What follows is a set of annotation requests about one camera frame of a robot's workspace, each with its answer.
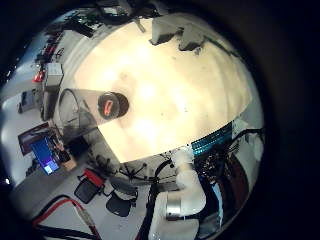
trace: monitor screen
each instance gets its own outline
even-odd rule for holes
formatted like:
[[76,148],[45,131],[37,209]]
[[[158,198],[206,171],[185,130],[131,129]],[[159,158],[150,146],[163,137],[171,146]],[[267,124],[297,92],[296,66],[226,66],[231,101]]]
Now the monitor screen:
[[53,153],[48,146],[48,139],[43,138],[30,144],[40,166],[49,175],[59,169],[56,160],[53,158]]

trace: black cable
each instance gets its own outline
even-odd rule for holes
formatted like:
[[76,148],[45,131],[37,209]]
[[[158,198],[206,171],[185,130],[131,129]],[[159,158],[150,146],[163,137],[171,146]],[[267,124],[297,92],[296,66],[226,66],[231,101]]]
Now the black cable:
[[172,161],[171,160],[167,160],[167,161],[164,161],[162,162],[156,169],[155,173],[154,173],[154,177],[155,179],[158,178],[158,175],[160,174],[160,172],[165,168],[165,166],[171,164]]
[[58,201],[60,198],[70,198],[68,195],[65,195],[65,194],[61,194],[61,195],[58,195],[56,197],[54,197],[53,199],[50,200],[50,202],[48,202],[41,210],[40,212],[34,216],[31,221],[35,220],[36,218],[40,217],[41,215],[43,215],[56,201]]
[[238,138],[241,138],[241,137],[243,137],[243,136],[246,135],[246,134],[249,134],[249,133],[251,133],[251,134],[255,134],[255,133],[257,133],[257,134],[264,134],[264,132],[265,132],[264,127],[263,127],[263,128],[259,128],[259,129],[245,129],[245,130],[241,131],[240,133],[238,133],[238,135],[235,136],[235,137],[229,142],[229,146],[231,146],[231,144],[234,143]]
[[94,235],[91,235],[86,232],[81,232],[78,230],[72,230],[72,229],[56,228],[56,227],[49,227],[44,225],[38,225],[37,229],[49,234],[56,234],[59,236],[80,237],[80,238],[93,239],[93,240],[97,239],[97,237]]
[[65,236],[65,235],[61,235],[61,234],[57,234],[57,233],[51,233],[51,232],[48,232],[47,230],[43,230],[43,229],[38,229],[38,231],[44,237],[52,237],[52,238],[67,239],[67,240],[79,240],[79,238],[73,238],[73,237],[69,237],[69,236]]
[[229,148],[228,152],[231,153],[233,151],[238,151],[239,150],[239,144],[236,144],[234,147]]
[[118,26],[118,25],[125,24],[125,23],[129,22],[131,19],[133,19],[134,17],[136,17],[138,15],[139,11],[143,8],[143,6],[147,2],[149,2],[149,0],[142,1],[142,3],[130,15],[117,16],[117,17],[107,17],[105,11],[97,2],[94,1],[93,5],[97,9],[100,18],[102,19],[102,22],[105,25]]

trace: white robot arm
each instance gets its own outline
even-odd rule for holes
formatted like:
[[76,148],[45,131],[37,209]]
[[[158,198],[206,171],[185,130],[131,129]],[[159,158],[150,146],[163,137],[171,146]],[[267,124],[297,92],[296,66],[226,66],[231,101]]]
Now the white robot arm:
[[206,204],[206,196],[193,167],[191,146],[177,149],[171,156],[176,169],[176,184],[180,191],[158,194],[149,240],[192,240],[196,237],[197,219],[174,220],[200,212]]

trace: red cable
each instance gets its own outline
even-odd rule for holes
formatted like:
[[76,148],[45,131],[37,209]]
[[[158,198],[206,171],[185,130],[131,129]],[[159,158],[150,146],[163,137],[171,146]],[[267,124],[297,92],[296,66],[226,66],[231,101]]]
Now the red cable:
[[33,222],[32,225],[35,227],[37,226],[39,223],[41,223],[42,221],[44,221],[47,217],[49,217],[58,207],[60,207],[61,205],[67,203],[67,202],[72,202],[74,204],[77,205],[78,208],[80,208],[81,210],[84,210],[84,208],[80,205],[79,202],[77,202],[74,199],[63,199],[57,203],[55,203],[47,212],[45,212],[43,215],[39,216],[38,218],[36,218]]

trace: cable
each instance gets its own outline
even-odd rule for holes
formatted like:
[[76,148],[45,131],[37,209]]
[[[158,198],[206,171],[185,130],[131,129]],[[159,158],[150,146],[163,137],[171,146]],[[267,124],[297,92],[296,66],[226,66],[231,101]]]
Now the cable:
[[143,8],[143,6],[148,2],[149,2],[149,0],[142,1],[142,3],[140,3],[139,6],[130,15],[117,16],[117,17],[107,17],[104,9],[97,2],[94,1],[93,5],[97,9],[97,12],[98,12],[100,18],[102,19],[102,22],[105,25],[118,26],[118,25],[125,24],[125,23],[129,22],[131,19],[133,19],[134,17],[136,17],[139,14],[140,10]]
[[90,226],[89,228],[90,228],[91,232],[96,236],[96,238],[98,240],[101,240],[101,236],[100,236],[97,228],[95,226]]
[[76,209],[79,217],[80,217],[81,220],[90,228],[92,234],[95,236],[95,239],[100,240],[101,237],[100,237],[100,235],[99,235],[99,233],[98,233],[98,231],[97,231],[97,229],[96,229],[96,227],[95,227],[95,224],[94,224],[93,219],[91,218],[91,216],[89,215],[89,213],[81,206],[81,204],[80,204],[78,201],[70,198],[70,197],[67,196],[67,195],[59,195],[59,196],[55,197],[54,199],[52,199],[46,206],[49,206],[50,204],[52,204],[52,202],[56,201],[58,198],[61,198],[61,197],[67,197],[67,198],[66,198],[66,199],[63,199],[63,200],[60,200],[59,202],[55,203],[51,208],[48,209],[48,211],[44,212],[42,215],[40,215],[40,216],[38,216],[37,218],[35,218],[35,219],[33,220],[33,222],[32,222],[32,225],[33,225],[34,227],[37,227],[37,225],[38,225],[40,222],[42,222],[42,221],[44,221],[46,218],[48,218],[48,217],[49,217],[57,208],[59,208],[61,205],[65,204],[65,203],[67,203],[67,202],[71,202],[71,203],[73,203],[73,204],[76,206],[75,209]]
[[50,202],[48,202],[41,210],[40,212],[34,216],[31,221],[35,220],[36,218],[40,217],[41,215],[43,215],[56,201],[58,201],[60,198],[67,198],[70,199],[70,197],[68,195],[65,194],[61,194],[58,195],[56,197],[54,197],[52,200],[50,200]]
[[56,234],[59,236],[72,236],[72,237],[81,237],[86,239],[97,239],[95,235],[91,235],[89,233],[81,232],[78,230],[65,229],[65,228],[55,228],[48,227],[44,225],[38,225],[37,230],[43,233]]
[[65,236],[65,235],[59,235],[59,234],[56,234],[56,233],[45,232],[43,230],[39,230],[39,231],[41,232],[41,234],[43,236],[46,236],[46,237],[67,239],[67,240],[80,240],[79,238],[73,238],[73,237],[68,237],[68,236]]
[[241,131],[240,133],[238,133],[237,136],[235,136],[230,142],[229,142],[229,147],[231,146],[232,143],[234,143],[238,138],[241,138],[243,137],[244,135],[246,134],[254,134],[254,133],[257,133],[257,134],[264,134],[265,133],[265,128],[259,128],[259,129],[245,129],[243,131]]
[[154,173],[154,177],[155,179],[158,178],[158,175],[160,174],[160,172],[165,168],[165,166],[171,164],[172,161],[171,160],[167,160],[167,161],[164,161],[162,162],[156,169],[155,173]]
[[77,205],[78,208],[80,208],[82,211],[84,211],[84,208],[80,205],[79,202],[77,202],[74,199],[64,199],[61,200],[59,202],[57,202],[56,204],[54,204],[47,212],[45,212],[43,215],[40,215],[39,217],[37,217],[36,219],[33,220],[32,225],[35,227],[37,226],[40,222],[44,221],[47,217],[49,217],[58,207],[60,207],[61,205],[67,203],[67,202],[72,202],[74,204]]
[[229,148],[228,152],[232,153],[232,152],[238,151],[238,150],[239,150],[239,143],[236,143],[232,148]]

